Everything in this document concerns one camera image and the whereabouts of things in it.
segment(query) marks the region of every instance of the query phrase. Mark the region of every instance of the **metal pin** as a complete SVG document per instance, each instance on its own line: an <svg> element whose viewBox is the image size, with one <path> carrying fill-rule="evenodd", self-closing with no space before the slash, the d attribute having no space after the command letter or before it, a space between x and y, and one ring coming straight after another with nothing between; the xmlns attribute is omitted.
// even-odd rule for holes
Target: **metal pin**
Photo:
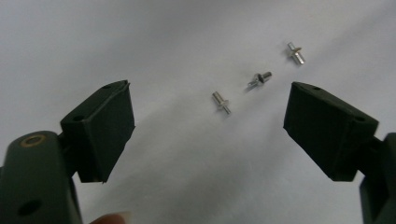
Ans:
<svg viewBox="0 0 396 224"><path fill-rule="evenodd" d="M299 64L299 65L304 64L305 63L305 58L303 57L303 55L300 52L302 48L294 47L293 43L291 43L291 42L288 44L288 46L289 46L289 49L291 50L289 56L292 57L293 60L297 64Z"/></svg>
<svg viewBox="0 0 396 224"><path fill-rule="evenodd" d="M247 86L248 86L249 88L256 87L256 86L258 86L260 83L263 84L263 83L265 83L266 81L268 81L268 80L271 78L271 76L272 76L272 73L271 73L271 72L266 72L266 73L264 73L264 74L256 74L256 75L254 75L253 81L249 82L249 83L247 84Z"/></svg>
<svg viewBox="0 0 396 224"><path fill-rule="evenodd" d="M228 100L224 100L217 91L213 92L212 95L216 104L218 104L219 109L224 109L227 114L231 114L231 110L228 108L230 102Z"/></svg>

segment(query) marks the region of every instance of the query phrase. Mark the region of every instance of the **white background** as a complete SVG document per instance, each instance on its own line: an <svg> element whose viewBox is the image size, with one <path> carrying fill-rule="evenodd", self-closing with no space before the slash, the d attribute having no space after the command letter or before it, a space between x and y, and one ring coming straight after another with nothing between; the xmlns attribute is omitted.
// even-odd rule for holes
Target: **white background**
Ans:
<svg viewBox="0 0 396 224"><path fill-rule="evenodd" d="M395 131L395 36L394 0L2 1L0 160L128 79L131 140L106 184L74 178L85 223L131 211L136 224L360 224L362 176L333 183L283 118L301 81L378 119L378 138ZM287 59L289 41L305 65Z"/></svg>

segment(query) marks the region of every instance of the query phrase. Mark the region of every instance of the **white surface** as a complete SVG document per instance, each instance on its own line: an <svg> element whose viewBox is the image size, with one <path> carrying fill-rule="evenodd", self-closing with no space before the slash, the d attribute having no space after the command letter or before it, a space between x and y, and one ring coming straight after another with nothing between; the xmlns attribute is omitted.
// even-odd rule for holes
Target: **white surface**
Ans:
<svg viewBox="0 0 396 224"><path fill-rule="evenodd" d="M359 183L333 183L282 129L292 81L396 130L396 2L2 1L0 159L107 83L128 79L136 129L108 182L80 184L86 223L361 221ZM307 62L286 58L303 47ZM273 78L245 91L257 72ZM231 101L216 111L211 93Z"/></svg>

